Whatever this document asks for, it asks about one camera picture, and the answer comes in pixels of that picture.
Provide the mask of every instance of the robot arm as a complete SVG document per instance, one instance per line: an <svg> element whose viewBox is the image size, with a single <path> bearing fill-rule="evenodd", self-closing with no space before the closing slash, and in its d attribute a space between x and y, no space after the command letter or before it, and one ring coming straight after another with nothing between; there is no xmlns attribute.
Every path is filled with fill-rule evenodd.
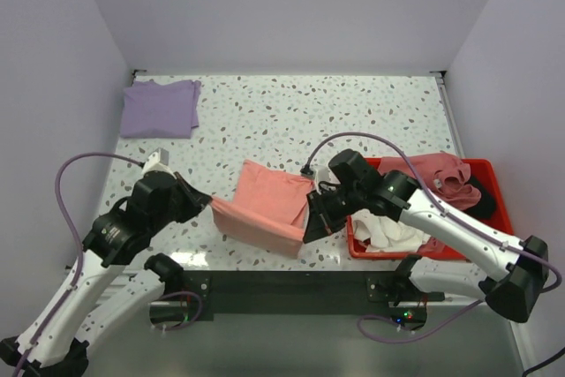
<svg viewBox="0 0 565 377"><path fill-rule="evenodd" d="M167 269L174 271L173 274L182 274L182 268L175 261L156 255L158 261L150 259L146 271L130 282L125 291L118 292L91 313L104 290L149 246L152 237L171 222L187 222L211 200L188 185L178 173L173 173L167 166L167 156L161 149L151 154L143 166L143 178L134 185L132 195L118 200L107 214L94 220L83 241L79 279L72 284L79 268L77 261L39 318L20 336L0 343L0 357L4 362L16 366L20 360L25 360L26 373L50 375L46 370L54 372L53 367L64 359L69 359L67 362L77 360L87 346L93 349L137 307L160 297L163 279L171 278ZM37 328L46 319L49 323L35 341Z"/></svg>
<svg viewBox="0 0 565 377"><path fill-rule="evenodd" d="M409 281L422 292L443 291L484 299L509 320L528 320L548 270L507 247L546 259L546 243L534 236L522 241L449 205L444 204L446 209L440 211L418 181L400 171L382 176L359 152L342 151L330 161L329 168L340 184L334 190L308 194L310 218L305 243L339 231L347 215L366 208L375 215L385 215L433 234L471 261L456 264L409 255L396 270L400 283ZM486 233L497 243L481 238L469 228Z"/></svg>

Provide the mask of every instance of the clothing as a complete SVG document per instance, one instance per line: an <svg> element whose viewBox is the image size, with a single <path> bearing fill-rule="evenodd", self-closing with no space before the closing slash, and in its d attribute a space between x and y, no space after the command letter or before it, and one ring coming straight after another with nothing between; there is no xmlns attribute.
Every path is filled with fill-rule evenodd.
<svg viewBox="0 0 565 377"><path fill-rule="evenodd" d="M136 83L124 90L120 135L124 138L188 139L200 95L200 83L178 81L166 86Z"/></svg>
<svg viewBox="0 0 565 377"><path fill-rule="evenodd" d="M464 211L480 201L480 190L466 184L471 177L471 166L463 163L458 157L438 153L412 156L410 160L426 186L453 207ZM400 157L382 158L379 172L385 174L391 170L400 170L414 177Z"/></svg>
<svg viewBox="0 0 565 377"><path fill-rule="evenodd" d="M375 216L362 209L351 216L354 238L369 241L367 252L416 252L430 239L429 234L394 222L386 216Z"/></svg>
<svg viewBox="0 0 565 377"><path fill-rule="evenodd" d="M213 197L214 223L231 238L296 258L312 188L307 178L246 160L233 201Z"/></svg>

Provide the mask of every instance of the table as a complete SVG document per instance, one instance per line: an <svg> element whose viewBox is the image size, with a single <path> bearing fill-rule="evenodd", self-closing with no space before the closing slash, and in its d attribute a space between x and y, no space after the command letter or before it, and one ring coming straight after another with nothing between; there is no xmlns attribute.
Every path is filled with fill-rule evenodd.
<svg viewBox="0 0 565 377"><path fill-rule="evenodd" d="M144 160L158 147L169 150L169 165L203 192L231 199L244 159L298 174L313 148L336 132L371 132L408 155L455 153L435 77L385 76L150 76L168 84L202 82L200 127L191 139L120 139L116 153ZM313 163L347 147L365 157L395 155L369 139L346 137L321 149ZM139 169L112 163L99 213L132 190ZM353 260L344 232L305 245L298 259L268 253L223 235L207 208L187 224L171 224L136 256L139 270L154 253L171 256L185 269L253 271L392 270L392 261Z"/></svg>

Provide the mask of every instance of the white cloth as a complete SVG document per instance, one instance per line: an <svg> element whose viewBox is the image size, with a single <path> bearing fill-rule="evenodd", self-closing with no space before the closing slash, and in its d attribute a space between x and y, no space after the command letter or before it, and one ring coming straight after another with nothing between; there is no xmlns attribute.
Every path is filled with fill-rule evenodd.
<svg viewBox="0 0 565 377"><path fill-rule="evenodd" d="M351 216L355 239L370 240L367 252L416 252L427 243L429 234L414 227L394 222L386 216L375 216L367 209Z"/></svg>

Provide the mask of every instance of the red plastic basket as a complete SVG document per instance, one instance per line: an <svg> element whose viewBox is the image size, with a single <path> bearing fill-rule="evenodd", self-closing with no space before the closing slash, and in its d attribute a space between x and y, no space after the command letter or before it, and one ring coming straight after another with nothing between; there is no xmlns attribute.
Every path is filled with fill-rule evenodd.
<svg viewBox="0 0 565 377"><path fill-rule="evenodd" d="M380 165L380 158L366 158L374 168L378 169ZM502 199L501 189L496 181L493 166L486 159L463 159L464 163L471 166L471 173L475 178L487 189L489 193L496 199L497 208L490 220L481 220L486 225L493 227L496 230L504 231L508 234L514 234L512 224L510 223L509 215L504 206ZM350 255L353 258L363 260L401 260L408 253L404 252L373 252L367 253L363 247L354 237L353 226L351 218L347 217L347 243L350 248ZM431 258L433 260L465 260L461 253L451 249L449 246L443 246L442 249L430 249L423 246L418 251L418 254Z"/></svg>

